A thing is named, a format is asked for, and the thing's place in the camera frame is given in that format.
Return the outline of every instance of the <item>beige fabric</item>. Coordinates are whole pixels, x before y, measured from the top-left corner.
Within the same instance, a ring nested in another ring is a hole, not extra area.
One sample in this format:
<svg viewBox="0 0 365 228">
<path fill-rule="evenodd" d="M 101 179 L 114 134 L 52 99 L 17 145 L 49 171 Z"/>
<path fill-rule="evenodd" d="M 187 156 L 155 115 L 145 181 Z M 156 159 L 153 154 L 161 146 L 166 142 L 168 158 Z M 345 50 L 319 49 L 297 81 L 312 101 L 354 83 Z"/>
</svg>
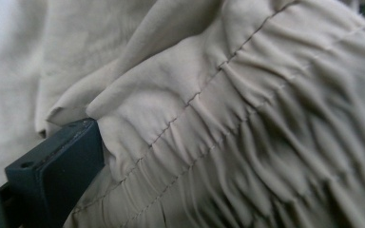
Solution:
<svg viewBox="0 0 365 228">
<path fill-rule="evenodd" d="M 365 20 L 343 4 L 1 1 L 0 76 L 25 81 L 0 78 L 0 121 L 26 127 L 0 154 L 88 116 L 111 153 L 66 227 L 365 227 Z"/>
</svg>

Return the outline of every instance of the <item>ruffled fabric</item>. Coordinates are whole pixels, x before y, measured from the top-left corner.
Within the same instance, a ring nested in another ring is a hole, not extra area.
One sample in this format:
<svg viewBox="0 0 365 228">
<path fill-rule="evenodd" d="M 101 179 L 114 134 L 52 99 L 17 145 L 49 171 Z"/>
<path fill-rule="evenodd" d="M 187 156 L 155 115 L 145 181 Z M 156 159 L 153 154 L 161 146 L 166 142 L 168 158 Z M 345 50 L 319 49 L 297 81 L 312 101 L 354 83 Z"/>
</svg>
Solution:
<svg viewBox="0 0 365 228">
<path fill-rule="evenodd" d="M 207 18 L 195 33 L 51 112 L 85 106 L 111 153 L 66 227 L 365 227 L 365 20 L 329 0 L 208 4 L 178 20 Z M 137 31 L 176 23 L 155 15 Z"/>
</svg>

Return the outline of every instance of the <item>cloth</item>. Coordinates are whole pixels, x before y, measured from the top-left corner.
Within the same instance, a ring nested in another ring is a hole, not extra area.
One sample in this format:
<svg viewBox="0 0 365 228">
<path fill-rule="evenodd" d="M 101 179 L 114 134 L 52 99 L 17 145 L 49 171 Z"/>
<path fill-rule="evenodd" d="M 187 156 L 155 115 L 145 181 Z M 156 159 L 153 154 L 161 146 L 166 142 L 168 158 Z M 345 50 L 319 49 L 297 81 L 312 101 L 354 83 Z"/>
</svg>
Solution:
<svg viewBox="0 0 365 228">
<path fill-rule="evenodd" d="M 353 10 L 34 4 L 9 60 L 36 72 L 22 112 L 47 136 L 92 117 L 110 153 L 66 227 L 365 227 L 365 20 Z"/>
</svg>

